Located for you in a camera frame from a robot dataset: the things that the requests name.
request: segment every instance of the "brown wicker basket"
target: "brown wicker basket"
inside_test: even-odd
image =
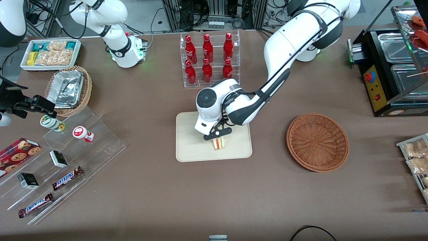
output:
[[[349,154],[344,130],[332,118],[317,113],[292,121],[287,130],[287,146],[298,163],[315,172],[338,169]]]
[[[80,112],[88,105],[89,99],[91,97],[91,90],[92,90],[92,80],[89,76],[88,72],[80,67],[80,66],[73,66],[73,67],[67,67],[65,69],[60,70],[61,71],[72,71],[72,70],[79,70],[83,74],[85,74],[85,79],[83,81],[83,87],[82,87],[82,93],[80,95],[80,103],[79,106],[77,106],[74,109],[55,109],[55,111],[58,113],[59,116],[68,117],[72,115],[75,112]],[[54,76],[52,76],[51,80],[48,83],[48,87],[45,90],[45,98],[48,96],[49,90],[51,88],[52,80],[54,79]]]

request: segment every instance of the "brown tablecloth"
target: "brown tablecloth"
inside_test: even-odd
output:
[[[395,143],[428,132],[426,117],[374,118],[357,68],[348,64],[346,27],[340,41],[310,63],[295,62],[282,89],[250,123],[248,159],[180,163],[175,159],[175,117],[196,111],[196,89],[184,89],[179,34],[155,36],[147,61],[119,68],[101,38],[81,39],[79,65],[92,77],[89,106],[129,145],[93,179],[35,226],[0,208],[1,240],[289,240],[306,224],[338,240],[427,240],[428,214]],[[266,38],[241,31],[241,85],[267,79]],[[28,96],[44,93],[51,72],[22,71]],[[334,172],[297,164],[285,132],[298,115],[318,112],[345,130],[350,154]],[[0,129],[0,147],[47,132],[40,114]],[[319,230],[295,240],[329,240]]]

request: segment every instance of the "black box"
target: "black box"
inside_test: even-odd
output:
[[[49,154],[51,155],[51,159],[55,166],[60,168],[67,167],[67,161],[65,160],[64,155],[61,152],[53,150]]]
[[[36,177],[31,173],[22,172],[18,175],[18,179],[23,188],[36,189],[39,186]]]

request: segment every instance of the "coca-cola bottle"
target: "coca-cola bottle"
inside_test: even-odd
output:
[[[198,58],[196,57],[196,48],[195,45],[192,43],[192,38],[190,37],[190,35],[186,35],[184,39],[186,40],[187,58],[192,61],[193,64],[196,64],[198,62]]]
[[[185,64],[186,64],[186,68],[184,69],[184,71],[186,72],[187,81],[189,82],[190,85],[195,85],[196,84],[195,69],[193,68],[190,60],[186,60]]]
[[[214,61],[213,44],[211,43],[210,35],[207,33],[204,34],[202,50],[204,51],[204,58],[207,58],[212,63]]]
[[[213,68],[211,67],[210,61],[207,58],[204,59],[204,66],[202,67],[202,72],[204,73],[204,81],[206,83],[211,83],[213,77]]]
[[[233,68],[230,65],[230,59],[226,59],[223,66],[223,78],[232,78],[232,72]]]
[[[226,33],[226,41],[223,45],[223,59],[232,59],[233,57],[233,42],[232,42],[232,34]]]

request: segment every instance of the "red button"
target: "red button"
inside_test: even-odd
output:
[[[373,75],[371,73],[368,73],[364,76],[364,80],[367,82],[370,82],[373,79]]]

